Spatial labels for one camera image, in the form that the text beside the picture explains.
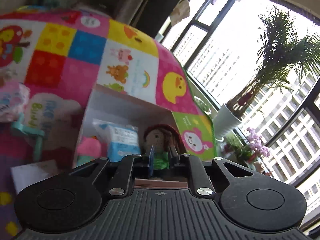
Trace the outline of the crochet doll with green dress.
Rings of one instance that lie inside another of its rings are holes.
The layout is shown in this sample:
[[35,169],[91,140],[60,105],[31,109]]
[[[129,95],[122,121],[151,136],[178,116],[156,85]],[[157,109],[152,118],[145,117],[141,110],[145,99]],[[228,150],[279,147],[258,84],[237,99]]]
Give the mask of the crochet doll with green dress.
[[169,151],[174,146],[177,153],[184,152],[184,146],[180,134],[172,126],[158,124],[148,127],[144,132],[144,151],[154,148],[152,177],[165,179],[170,176]]

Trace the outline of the blue tissue pack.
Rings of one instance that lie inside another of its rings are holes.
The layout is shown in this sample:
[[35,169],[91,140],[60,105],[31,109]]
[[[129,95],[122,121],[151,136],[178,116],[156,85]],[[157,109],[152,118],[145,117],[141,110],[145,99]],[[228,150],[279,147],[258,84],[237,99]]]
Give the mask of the blue tissue pack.
[[93,119],[93,127],[107,144],[107,157],[119,162],[127,155],[140,155],[138,127]]

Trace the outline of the teal plastic crank handle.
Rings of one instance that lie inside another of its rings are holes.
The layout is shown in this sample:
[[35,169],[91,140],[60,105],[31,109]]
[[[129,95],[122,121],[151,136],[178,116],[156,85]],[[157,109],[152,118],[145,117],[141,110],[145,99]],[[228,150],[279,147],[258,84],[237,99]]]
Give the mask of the teal plastic crank handle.
[[42,144],[45,136],[44,131],[32,127],[25,126],[24,114],[20,113],[18,119],[11,123],[10,132],[16,137],[31,138],[34,140],[33,161],[39,162],[42,154]]

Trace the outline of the pink lace cloth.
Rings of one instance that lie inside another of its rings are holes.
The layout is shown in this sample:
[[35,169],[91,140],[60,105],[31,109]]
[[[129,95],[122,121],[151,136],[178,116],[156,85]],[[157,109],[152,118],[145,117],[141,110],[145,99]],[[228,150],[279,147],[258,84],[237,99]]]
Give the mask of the pink lace cloth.
[[1,87],[1,122],[12,122],[24,112],[30,89],[17,81],[8,81]]

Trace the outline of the white ribbed plant pot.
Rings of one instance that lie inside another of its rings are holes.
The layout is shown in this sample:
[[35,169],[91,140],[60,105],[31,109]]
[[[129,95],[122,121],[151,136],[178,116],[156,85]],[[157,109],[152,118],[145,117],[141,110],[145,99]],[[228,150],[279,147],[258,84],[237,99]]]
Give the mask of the white ribbed plant pot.
[[241,120],[224,103],[213,119],[215,139],[222,142],[223,138],[239,124],[241,124]]

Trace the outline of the pink cardboard box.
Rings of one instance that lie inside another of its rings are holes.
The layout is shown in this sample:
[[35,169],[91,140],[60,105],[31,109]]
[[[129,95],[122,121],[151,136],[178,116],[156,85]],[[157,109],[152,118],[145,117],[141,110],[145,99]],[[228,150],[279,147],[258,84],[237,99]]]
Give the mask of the pink cardboard box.
[[[138,128],[138,145],[143,143],[143,133],[155,125],[169,125],[177,129],[172,112],[138,98],[121,94],[101,85],[95,85],[85,110],[79,137],[97,133],[93,121],[109,121],[123,127],[129,125]],[[69,173],[69,188],[76,192],[85,191],[108,194],[116,189],[118,197],[128,195],[135,185],[150,189],[187,189],[185,181],[151,180],[149,178],[150,159],[153,150],[146,156],[129,155],[121,162],[111,162],[106,157],[80,166]]]

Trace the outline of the pink flowering plant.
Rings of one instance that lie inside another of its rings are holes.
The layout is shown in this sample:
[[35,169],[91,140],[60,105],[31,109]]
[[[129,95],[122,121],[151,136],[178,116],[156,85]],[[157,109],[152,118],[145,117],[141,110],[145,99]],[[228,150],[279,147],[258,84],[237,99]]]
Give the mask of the pink flowering plant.
[[253,164],[260,157],[269,157],[271,150],[263,144],[262,137],[253,128],[247,128],[249,133],[245,144],[240,142],[239,137],[228,140],[223,146],[223,153],[232,153],[240,163]]

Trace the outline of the colourful cartoon play mat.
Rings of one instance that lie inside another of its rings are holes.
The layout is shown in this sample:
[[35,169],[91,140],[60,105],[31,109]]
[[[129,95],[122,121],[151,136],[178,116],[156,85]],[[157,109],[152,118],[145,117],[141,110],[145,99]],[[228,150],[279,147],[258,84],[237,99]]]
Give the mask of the colourful cartoon play mat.
[[[44,131],[41,160],[61,169],[77,160],[75,145],[92,88],[102,85],[172,112],[187,152],[216,154],[213,126],[194,102],[174,55],[150,36],[89,10],[15,11],[1,16],[1,87],[30,89],[23,124]],[[1,122],[1,239],[21,226],[13,202],[11,168],[33,161],[34,140],[13,136]]]

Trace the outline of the potted palm plant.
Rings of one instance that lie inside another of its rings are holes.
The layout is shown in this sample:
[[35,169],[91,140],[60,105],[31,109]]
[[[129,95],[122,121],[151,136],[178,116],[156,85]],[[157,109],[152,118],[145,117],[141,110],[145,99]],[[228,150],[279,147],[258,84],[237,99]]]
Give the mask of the potted palm plant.
[[263,27],[255,75],[226,103],[226,107],[238,119],[242,118],[264,87],[291,91],[288,80],[291,72],[296,74],[299,82],[308,75],[319,77],[318,33],[299,37],[290,13],[276,6],[259,18]]

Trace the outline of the green cloth on sofa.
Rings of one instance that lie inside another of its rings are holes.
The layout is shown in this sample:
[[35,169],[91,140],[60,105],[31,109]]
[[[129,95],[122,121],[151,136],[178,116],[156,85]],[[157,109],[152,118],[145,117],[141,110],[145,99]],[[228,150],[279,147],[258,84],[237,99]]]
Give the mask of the green cloth on sofa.
[[58,8],[59,6],[59,0],[25,0],[24,5],[19,7],[17,11],[49,10]]

